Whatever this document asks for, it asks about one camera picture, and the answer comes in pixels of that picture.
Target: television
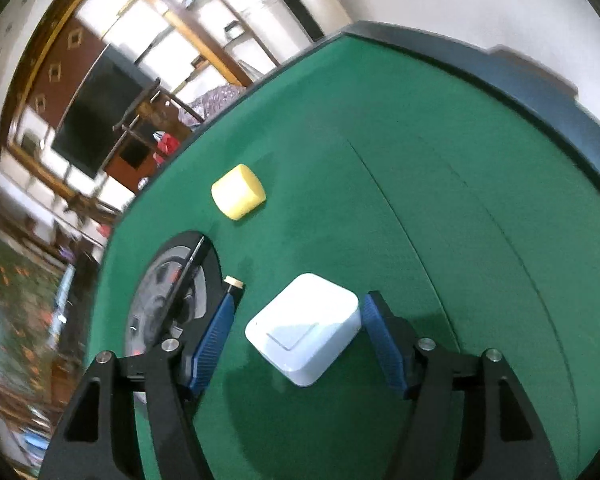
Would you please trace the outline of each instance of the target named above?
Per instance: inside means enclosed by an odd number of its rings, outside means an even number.
[[[122,134],[114,132],[113,126],[152,82],[133,62],[108,45],[75,92],[58,126],[52,149],[94,178]],[[135,129],[147,139],[155,131],[146,122]],[[137,168],[149,151],[141,142],[130,140],[120,156]]]

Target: silver screw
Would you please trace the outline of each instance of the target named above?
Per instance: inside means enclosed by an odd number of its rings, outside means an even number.
[[[423,337],[418,340],[418,346],[425,352],[431,352],[436,347],[436,342],[430,337]]]
[[[108,363],[110,361],[112,355],[113,354],[111,352],[109,352],[109,350],[100,352],[98,355],[96,355],[96,362],[100,363],[101,365],[103,365],[104,363]]]
[[[178,349],[180,342],[177,339],[169,338],[165,339],[160,346],[165,352],[173,352]]]
[[[502,352],[500,350],[496,350],[495,348],[489,348],[485,355],[489,361],[494,363],[502,361]]]

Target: rounded square white object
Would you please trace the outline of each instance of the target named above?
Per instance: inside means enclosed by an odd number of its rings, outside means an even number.
[[[309,386],[360,330],[358,297],[320,276],[301,274],[248,323],[247,339],[298,386]]]

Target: green tablecloth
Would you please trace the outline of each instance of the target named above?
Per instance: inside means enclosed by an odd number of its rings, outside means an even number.
[[[239,222],[214,181],[239,163],[267,202]],[[549,138],[478,87],[391,49],[341,38],[220,119],[133,204],[110,241],[89,354],[122,354],[134,287],[184,230],[208,234],[243,280],[195,418],[216,479],[382,478],[409,406],[359,334],[298,388],[244,336],[298,274],[382,292],[449,349],[502,350],[564,478],[600,447],[600,194]],[[156,478],[148,424],[143,461]],[[458,436],[450,428],[453,445]]]

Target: yellow block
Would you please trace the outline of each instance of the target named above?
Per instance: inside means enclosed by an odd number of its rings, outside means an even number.
[[[258,177],[244,164],[238,164],[213,184],[211,196],[231,220],[239,220],[267,199]]]

